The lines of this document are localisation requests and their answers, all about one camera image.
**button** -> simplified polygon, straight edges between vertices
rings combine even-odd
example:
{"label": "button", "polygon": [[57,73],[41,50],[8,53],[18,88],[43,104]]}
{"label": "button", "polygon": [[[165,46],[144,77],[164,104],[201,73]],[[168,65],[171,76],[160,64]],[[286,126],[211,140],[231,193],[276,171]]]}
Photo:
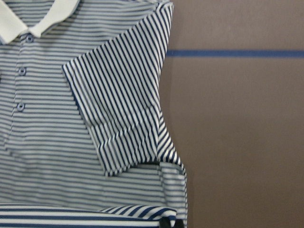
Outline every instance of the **button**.
{"label": "button", "polygon": [[25,38],[27,43],[33,43],[34,42],[34,37],[32,34],[28,34],[27,37]]}
{"label": "button", "polygon": [[18,74],[19,74],[20,76],[24,76],[26,73],[27,73],[26,67],[20,67],[20,68],[19,68]]}
{"label": "button", "polygon": [[17,110],[19,112],[22,112],[24,108],[25,108],[25,104],[24,103],[22,103],[22,102],[18,103]]}

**striped polo shirt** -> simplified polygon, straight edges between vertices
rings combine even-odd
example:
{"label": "striped polo shirt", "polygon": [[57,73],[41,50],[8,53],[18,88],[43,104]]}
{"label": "striped polo shirt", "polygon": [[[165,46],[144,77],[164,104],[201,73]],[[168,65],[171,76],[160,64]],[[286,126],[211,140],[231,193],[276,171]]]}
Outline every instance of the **striped polo shirt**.
{"label": "striped polo shirt", "polygon": [[184,166],[160,107],[169,0],[0,0],[0,202],[169,207]]}

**polo shirt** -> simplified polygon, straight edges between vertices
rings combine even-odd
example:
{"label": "polo shirt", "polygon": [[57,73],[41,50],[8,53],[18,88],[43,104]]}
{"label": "polo shirt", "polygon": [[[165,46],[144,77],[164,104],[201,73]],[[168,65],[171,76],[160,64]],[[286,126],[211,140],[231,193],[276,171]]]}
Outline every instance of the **polo shirt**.
{"label": "polo shirt", "polygon": [[167,207],[186,172],[159,80],[168,0],[0,0],[0,202]]}

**navy and white stripes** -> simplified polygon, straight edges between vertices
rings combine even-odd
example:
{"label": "navy and white stripes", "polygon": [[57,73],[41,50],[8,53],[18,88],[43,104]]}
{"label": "navy and white stripes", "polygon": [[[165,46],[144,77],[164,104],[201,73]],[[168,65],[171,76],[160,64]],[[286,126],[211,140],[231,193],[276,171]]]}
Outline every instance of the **navy and white stripes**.
{"label": "navy and white stripes", "polygon": [[181,165],[159,102],[172,8],[159,4],[131,29],[63,65],[108,175],[144,162]]}
{"label": "navy and white stripes", "polygon": [[[172,220],[174,211],[144,207]],[[0,227],[18,228],[158,228],[158,218],[136,218],[111,212],[97,212],[40,205],[0,204]]]}
{"label": "navy and white stripes", "polygon": [[171,227],[174,226],[176,220],[176,210],[167,207],[130,205],[108,208],[101,212],[157,221],[161,218],[167,218],[170,221]]}

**blue tape line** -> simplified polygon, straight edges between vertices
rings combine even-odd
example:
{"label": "blue tape line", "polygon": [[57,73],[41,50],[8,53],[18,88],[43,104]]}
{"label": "blue tape line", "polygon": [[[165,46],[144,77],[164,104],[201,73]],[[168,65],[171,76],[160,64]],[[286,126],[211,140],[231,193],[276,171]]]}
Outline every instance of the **blue tape line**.
{"label": "blue tape line", "polygon": [[168,57],[304,58],[301,50],[168,50]]}

